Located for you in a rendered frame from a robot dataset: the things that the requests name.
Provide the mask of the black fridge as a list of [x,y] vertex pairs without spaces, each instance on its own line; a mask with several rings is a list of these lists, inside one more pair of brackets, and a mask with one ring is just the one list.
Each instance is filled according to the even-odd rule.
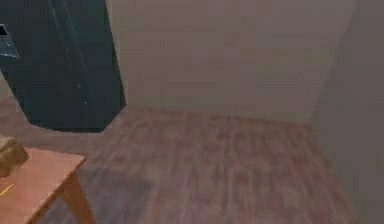
[[0,71],[41,128],[98,133],[126,106],[106,0],[0,0]]

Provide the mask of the orange wooden table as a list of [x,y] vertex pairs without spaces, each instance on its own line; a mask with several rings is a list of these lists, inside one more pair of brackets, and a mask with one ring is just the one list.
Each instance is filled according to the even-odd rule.
[[0,178],[0,224],[36,224],[62,197],[80,224],[97,224],[76,171],[85,157],[27,148],[29,159],[15,173]]

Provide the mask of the brown bread loaf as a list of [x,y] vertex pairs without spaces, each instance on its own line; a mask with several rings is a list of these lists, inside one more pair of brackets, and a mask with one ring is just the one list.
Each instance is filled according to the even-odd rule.
[[0,178],[11,175],[28,159],[28,153],[19,140],[0,135]]

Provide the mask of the yellow pencil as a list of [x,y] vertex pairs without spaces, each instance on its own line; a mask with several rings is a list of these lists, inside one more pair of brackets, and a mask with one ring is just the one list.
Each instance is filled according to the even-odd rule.
[[14,184],[10,184],[9,186],[5,187],[1,192],[0,192],[0,197],[4,196],[12,187]]

